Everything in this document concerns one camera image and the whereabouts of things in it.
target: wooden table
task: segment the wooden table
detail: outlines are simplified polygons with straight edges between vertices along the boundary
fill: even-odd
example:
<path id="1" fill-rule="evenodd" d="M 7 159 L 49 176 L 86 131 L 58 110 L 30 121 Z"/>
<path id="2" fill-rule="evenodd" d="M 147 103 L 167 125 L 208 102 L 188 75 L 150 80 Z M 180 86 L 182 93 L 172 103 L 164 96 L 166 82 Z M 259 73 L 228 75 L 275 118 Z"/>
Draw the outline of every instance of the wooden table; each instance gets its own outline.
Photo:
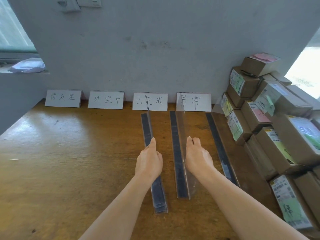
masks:
<path id="1" fill-rule="evenodd" d="M 170 104 L 168 110 L 174 110 Z M 0 239 L 78 239 L 134 176 L 144 148 L 142 111 L 45 107 L 41 101 L 0 136 Z M 188 112 L 189 133 L 222 167 L 205 113 Z M 169 213 L 155 215 L 149 191 L 132 239 L 237 239 L 200 185 L 176 194 L 169 112 L 151 112 Z"/>

